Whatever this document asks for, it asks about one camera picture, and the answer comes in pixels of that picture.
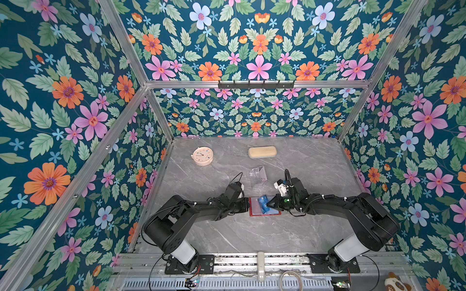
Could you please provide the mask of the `red leather card holder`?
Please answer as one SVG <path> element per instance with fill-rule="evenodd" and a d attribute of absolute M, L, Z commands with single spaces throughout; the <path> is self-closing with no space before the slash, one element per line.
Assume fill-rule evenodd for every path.
<path fill-rule="evenodd" d="M 260 209 L 260 206 L 258 204 L 258 201 L 257 201 L 257 199 L 259 197 L 260 196 L 258 196 L 258 197 L 249 197 L 249 199 L 250 199 L 250 209 L 249 209 L 250 217 L 277 216 L 277 215 L 282 214 L 281 211 L 276 210 L 276 209 L 272 209 L 272 208 L 270 208 L 270 211 L 268 212 L 268 214 L 263 214 L 261 209 Z M 267 197 L 269 199 L 269 202 L 273 198 L 272 196 L 267 196 Z"/>

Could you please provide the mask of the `blue credit card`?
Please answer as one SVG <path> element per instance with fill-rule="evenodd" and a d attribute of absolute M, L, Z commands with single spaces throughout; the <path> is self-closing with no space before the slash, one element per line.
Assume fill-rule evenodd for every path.
<path fill-rule="evenodd" d="M 268 214 L 268 212 L 270 211 L 270 208 L 268 206 L 268 203 L 269 203 L 269 199 L 266 195 L 263 195 L 261 197 L 259 197 L 257 199 L 258 201 L 258 204 L 260 206 L 260 209 L 262 211 L 263 214 Z"/>

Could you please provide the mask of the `clear acrylic card stand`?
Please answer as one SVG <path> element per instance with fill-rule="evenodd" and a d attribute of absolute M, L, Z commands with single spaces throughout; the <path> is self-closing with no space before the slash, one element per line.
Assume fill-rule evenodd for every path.
<path fill-rule="evenodd" d="M 258 166 L 250 170 L 250 182 L 252 187 L 260 187 L 267 182 L 268 178 L 264 166 Z"/>

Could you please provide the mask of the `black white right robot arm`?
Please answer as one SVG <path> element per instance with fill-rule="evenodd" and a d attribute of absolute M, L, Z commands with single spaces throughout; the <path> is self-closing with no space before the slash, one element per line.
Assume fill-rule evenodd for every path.
<path fill-rule="evenodd" d="M 271 209 L 289 213 L 296 210 L 300 217 L 329 215 L 349 222 L 353 234 L 321 259 L 331 272 L 344 271 L 355 257 L 381 250 L 400 231 L 395 217 L 368 193 L 350 197 L 311 194 L 300 179 L 291 177 L 289 170 L 285 170 L 285 179 L 278 180 L 274 187 L 279 192 L 266 204 Z"/>

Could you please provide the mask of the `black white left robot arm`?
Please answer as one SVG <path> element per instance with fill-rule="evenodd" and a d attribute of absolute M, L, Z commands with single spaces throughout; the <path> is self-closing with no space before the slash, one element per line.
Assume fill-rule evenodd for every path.
<path fill-rule="evenodd" d="M 192 226 L 201 221 L 220 221 L 249 211 L 250 202 L 240 181 L 231 182 L 225 192 L 205 202 L 171 197 L 143 224 L 142 232 L 165 255 L 170 255 L 182 272 L 192 273 L 199 265 L 199 252 L 186 240 Z"/>

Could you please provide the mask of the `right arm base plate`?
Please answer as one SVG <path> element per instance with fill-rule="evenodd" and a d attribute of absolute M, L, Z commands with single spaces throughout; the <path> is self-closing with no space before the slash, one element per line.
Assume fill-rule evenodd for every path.
<path fill-rule="evenodd" d="M 307 253 L 306 257 L 309 259 L 309 265 L 313 274 L 360 274 L 360 267 L 357 259 L 353 258 L 348 262 L 340 261 L 338 257 L 329 258 L 328 254 Z"/>

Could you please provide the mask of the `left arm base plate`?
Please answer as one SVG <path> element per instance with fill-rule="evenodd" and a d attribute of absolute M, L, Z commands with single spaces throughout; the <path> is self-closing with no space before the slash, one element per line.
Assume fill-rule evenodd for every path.
<path fill-rule="evenodd" d="M 214 255 L 194 255 L 187 264 L 182 264 L 170 255 L 166 262 L 165 275 L 211 275 L 214 272 Z"/>

